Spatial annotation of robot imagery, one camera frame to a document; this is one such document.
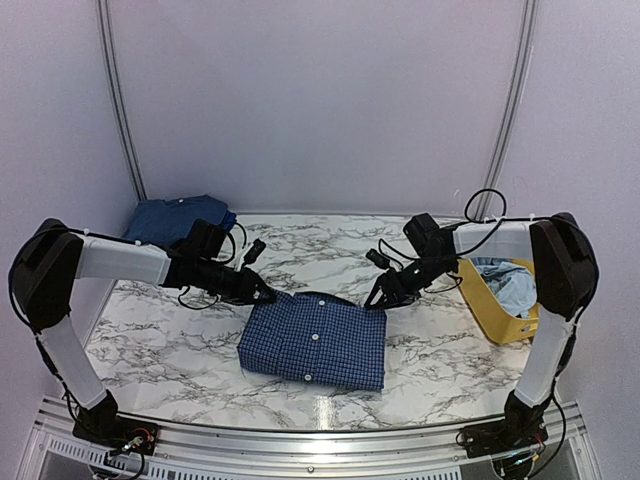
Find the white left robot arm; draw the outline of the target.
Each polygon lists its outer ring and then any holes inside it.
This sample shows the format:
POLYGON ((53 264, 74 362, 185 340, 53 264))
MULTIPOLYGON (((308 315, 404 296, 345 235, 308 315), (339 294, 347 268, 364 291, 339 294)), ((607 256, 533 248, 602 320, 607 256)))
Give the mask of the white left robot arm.
POLYGON ((88 358, 76 308, 82 284, 133 281, 165 289, 199 289, 237 306, 271 304, 275 291, 246 260, 221 260, 229 234, 202 219, 167 245, 80 230, 44 220, 24 242, 7 275, 9 301, 43 360, 78 408, 76 425, 106 445, 128 430, 113 394, 88 358))

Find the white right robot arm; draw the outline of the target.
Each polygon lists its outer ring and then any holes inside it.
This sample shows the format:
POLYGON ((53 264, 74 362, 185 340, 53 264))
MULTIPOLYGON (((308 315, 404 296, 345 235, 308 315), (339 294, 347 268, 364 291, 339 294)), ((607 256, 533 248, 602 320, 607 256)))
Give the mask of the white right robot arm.
POLYGON ((568 212, 448 226, 421 214, 411 218, 404 233, 416 256, 401 270, 383 271, 365 301, 368 310, 414 303, 420 290, 456 271, 462 259, 500 257, 532 262, 538 328, 522 376, 505 403, 505 419, 495 428, 495 438, 502 446, 519 446, 541 422, 555 382, 571 357, 580 316, 597 290, 599 267, 587 235, 568 212))

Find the blue plaid button shirt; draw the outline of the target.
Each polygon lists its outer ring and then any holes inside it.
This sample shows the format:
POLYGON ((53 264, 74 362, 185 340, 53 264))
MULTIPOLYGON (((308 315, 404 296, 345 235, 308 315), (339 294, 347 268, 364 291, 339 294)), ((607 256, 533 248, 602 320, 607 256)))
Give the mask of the blue plaid button shirt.
POLYGON ((387 315, 320 292, 276 293, 251 311, 237 346, 242 369, 288 381, 378 392, 387 315))

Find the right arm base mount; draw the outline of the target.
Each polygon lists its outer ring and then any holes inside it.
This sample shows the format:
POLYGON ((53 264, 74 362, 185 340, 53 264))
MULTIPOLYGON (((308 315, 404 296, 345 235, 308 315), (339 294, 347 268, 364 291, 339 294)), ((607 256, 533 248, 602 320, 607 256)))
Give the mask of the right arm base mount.
POLYGON ((548 433, 544 423, 525 430, 512 430, 506 421, 494 421, 463 427, 455 441, 469 458, 524 449, 546 442, 548 433))

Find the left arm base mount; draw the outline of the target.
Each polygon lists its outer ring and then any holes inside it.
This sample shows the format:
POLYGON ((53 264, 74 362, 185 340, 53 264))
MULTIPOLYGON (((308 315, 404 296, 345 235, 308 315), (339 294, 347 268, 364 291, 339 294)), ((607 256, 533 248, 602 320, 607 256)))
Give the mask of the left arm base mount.
POLYGON ((159 434, 156 423, 117 418, 115 429, 111 433, 98 433, 96 429, 87 430, 78 422, 73 427, 73 436, 101 446, 109 447, 117 453, 154 453, 159 434))

